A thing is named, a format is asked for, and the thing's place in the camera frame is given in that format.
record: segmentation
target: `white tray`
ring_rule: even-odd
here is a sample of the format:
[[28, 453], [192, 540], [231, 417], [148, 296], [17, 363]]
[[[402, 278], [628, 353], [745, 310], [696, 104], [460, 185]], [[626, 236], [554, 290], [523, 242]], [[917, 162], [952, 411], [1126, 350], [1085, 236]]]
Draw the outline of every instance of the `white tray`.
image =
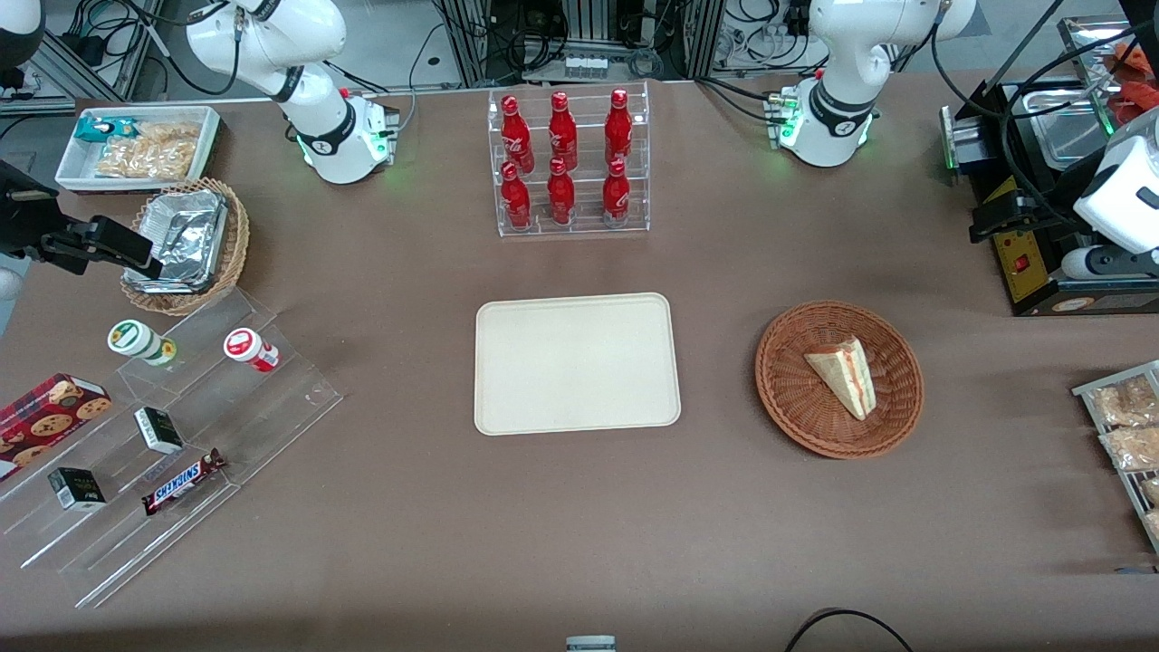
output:
[[167, 107], [102, 107], [85, 109], [80, 118], [93, 117], [131, 117], [141, 122], [195, 122], [202, 125], [197, 137], [197, 148], [189, 164], [189, 173], [181, 181], [163, 181], [160, 178], [116, 178], [96, 175], [96, 162], [104, 152], [104, 142], [88, 142], [68, 135], [68, 146], [60, 156], [57, 167], [57, 183], [74, 192], [152, 192], [161, 188], [195, 181], [202, 177], [213, 139], [221, 122], [218, 112], [205, 105], [167, 105]]
[[680, 417], [662, 294], [494, 301], [475, 315], [484, 435], [669, 426]]

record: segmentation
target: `cookie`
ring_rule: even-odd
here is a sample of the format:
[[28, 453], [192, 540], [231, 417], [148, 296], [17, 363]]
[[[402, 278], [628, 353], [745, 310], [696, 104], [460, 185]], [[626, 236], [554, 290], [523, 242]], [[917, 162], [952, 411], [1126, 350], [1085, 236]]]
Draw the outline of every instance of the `cookie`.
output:
[[28, 464], [32, 460], [36, 460], [41, 454], [48, 453], [50, 450], [52, 450], [51, 446], [35, 446], [32, 448], [17, 453], [16, 457], [14, 457], [12, 461], [16, 464], [16, 467], [28, 467]]
[[61, 408], [72, 408], [82, 396], [85, 393], [80, 388], [67, 381], [60, 381], [49, 390], [49, 403]]
[[49, 415], [32, 424], [32, 435], [37, 438], [51, 438], [59, 435], [72, 426], [72, 417], [67, 415]]
[[76, 418], [83, 419], [86, 422], [89, 419], [94, 419], [96, 417], [100, 417], [101, 413], [108, 410], [110, 405], [112, 405], [112, 402], [107, 398], [94, 398], [93, 401], [76, 409]]

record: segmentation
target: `yellow label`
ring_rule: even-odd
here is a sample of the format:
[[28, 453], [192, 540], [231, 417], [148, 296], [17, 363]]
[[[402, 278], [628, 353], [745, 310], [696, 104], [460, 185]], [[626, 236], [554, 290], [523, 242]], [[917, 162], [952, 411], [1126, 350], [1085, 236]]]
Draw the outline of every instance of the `yellow label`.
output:
[[[992, 202], [1016, 186], [1012, 176], [994, 189], [986, 197], [986, 200]], [[1001, 262], [1003, 276], [1006, 278], [1011, 298], [1015, 301], [1029, 296], [1050, 280], [1047, 264], [1042, 261], [1038, 241], [1033, 230], [1022, 230], [1021, 233], [1007, 230], [996, 234], [991, 241], [994, 243], [994, 250], [998, 251], [998, 259]]]

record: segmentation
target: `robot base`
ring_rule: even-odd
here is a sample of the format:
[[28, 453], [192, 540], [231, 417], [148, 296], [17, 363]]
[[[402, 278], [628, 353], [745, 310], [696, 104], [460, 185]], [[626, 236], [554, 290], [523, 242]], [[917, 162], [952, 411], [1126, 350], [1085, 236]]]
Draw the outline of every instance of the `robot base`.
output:
[[382, 164], [394, 163], [399, 141], [399, 113], [364, 97], [347, 100], [355, 109], [355, 127], [335, 153], [320, 155], [298, 139], [306, 162], [330, 183], [353, 183]]
[[873, 116], [866, 118], [860, 130], [833, 135], [809, 108], [809, 91], [816, 83], [816, 79], [806, 79], [796, 86], [786, 86], [778, 103], [765, 102], [765, 117], [786, 120], [768, 125], [768, 140], [774, 149], [788, 149], [809, 164], [836, 167], [853, 157], [858, 147], [865, 144]]

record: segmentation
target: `floor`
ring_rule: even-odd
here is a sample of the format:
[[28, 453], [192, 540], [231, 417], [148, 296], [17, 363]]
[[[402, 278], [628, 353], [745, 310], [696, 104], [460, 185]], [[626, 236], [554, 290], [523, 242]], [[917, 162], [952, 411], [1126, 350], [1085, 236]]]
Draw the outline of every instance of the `floor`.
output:
[[[50, 8], [63, 0], [52, 0]], [[203, 6], [203, 0], [170, 0], [165, 3], [165, 13], [170, 16], [185, 15]], [[439, 16], [428, 0], [336, 0], [348, 27], [348, 46], [334, 61], [351, 72], [388, 88], [406, 88], [411, 64], [417, 64], [414, 85], [421, 88], [449, 88], [458, 83], [458, 72], [451, 57], [450, 42], [443, 30], [436, 31], [430, 43], [422, 46], [431, 27], [439, 23]], [[996, 68], [1014, 50], [1019, 41], [1050, 5], [1050, 0], [978, 0], [978, 9], [965, 30], [952, 41], [939, 45], [939, 56], [949, 69]], [[1042, 31], [1030, 42], [1018, 60], [1019, 67], [1032, 67], [1049, 60], [1062, 51], [1056, 25], [1063, 16], [1098, 15], [1121, 13], [1117, 0], [1067, 0], [1058, 13], [1048, 21]], [[162, 31], [174, 58], [182, 69], [199, 85], [220, 87], [224, 76], [201, 66], [189, 50], [182, 35], [172, 28]], [[917, 53], [907, 68], [913, 72], [933, 69], [928, 47]], [[338, 81], [342, 86], [355, 86]], [[147, 65], [137, 86], [139, 101], [162, 97], [169, 100], [195, 100], [204, 95], [181, 83], [172, 75], [165, 76], [155, 65]], [[224, 97], [255, 97], [261, 94], [253, 87], [239, 82]], [[0, 129], [8, 120], [0, 119]], [[43, 183], [52, 182], [56, 163], [64, 152], [68, 138], [68, 118], [35, 118], [16, 126], [0, 141], [0, 157], [28, 169], [31, 157], [31, 174]], [[10, 261], [0, 256], [0, 264], [13, 265], [23, 272], [27, 262]], [[0, 301], [0, 336], [15, 301]]]

